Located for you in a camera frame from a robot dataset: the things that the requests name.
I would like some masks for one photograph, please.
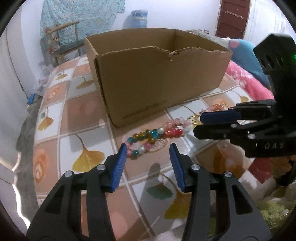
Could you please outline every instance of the door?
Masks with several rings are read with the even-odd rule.
[[[249,0],[222,0],[216,36],[242,39],[249,16]]]

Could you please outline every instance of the wooden chair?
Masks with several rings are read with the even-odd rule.
[[[53,32],[57,32],[57,36],[58,36],[58,41],[59,41],[60,48],[57,49],[57,50],[55,50],[53,52],[53,56],[54,56],[54,59],[55,59],[57,65],[59,65],[58,58],[61,58],[62,61],[65,62],[65,57],[64,56],[66,54],[69,54],[69,53],[75,51],[75,50],[78,50],[78,53],[81,56],[80,48],[84,45],[84,41],[83,41],[83,39],[82,40],[79,40],[78,39],[78,32],[77,32],[77,24],[78,23],[79,23],[79,21],[65,23],[65,24],[62,24],[62,25],[59,25],[59,26],[55,27],[54,29],[52,29],[52,30],[50,30],[50,31],[48,31],[46,33],[47,35],[50,36],[50,40],[53,41],[52,33]],[[59,40],[59,30],[62,30],[64,28],[67,28],[67,27],[69,27],[71,25],[75,25],[75,37],[76,37],[76,41],[61,46],[61,43],[60,43],[60,40]]]

